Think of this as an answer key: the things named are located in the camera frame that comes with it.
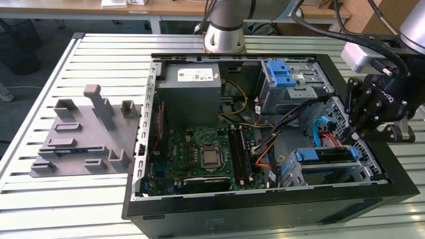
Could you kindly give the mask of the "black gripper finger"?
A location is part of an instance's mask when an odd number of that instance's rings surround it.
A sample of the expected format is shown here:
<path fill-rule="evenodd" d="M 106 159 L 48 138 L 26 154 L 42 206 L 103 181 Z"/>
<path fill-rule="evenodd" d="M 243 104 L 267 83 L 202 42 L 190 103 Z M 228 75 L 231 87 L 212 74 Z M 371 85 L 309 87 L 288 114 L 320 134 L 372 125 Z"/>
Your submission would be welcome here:
<path fill-rule="evenodd" d="M 357 135 L 364 141 L 376 141 L 387 143 L 413 143 L 416 135 L 407 122 L 395 122 L 388 124 L 383 130 L 375 128 L 376 122 L 357 124 Z"/>
<path fill-rule="evenodd" d="M 363 89 L 363 81 L 359 78 L 349 78 L 348 80 L 348 86 L 347 86 L 347 98 L 344 102 L 344 112 L 348 115 L 347 122 L 349 126 L 344 130 L 344 132 L 340 135 L 340 141 L 343 143 L 352 143 L 352 134 L 353 131 L 353 125 L 357 119 L 359 112 L 355 110 L 356 103 L 359 101 L 360 95 L 361 95 L 361 89 Z"/>

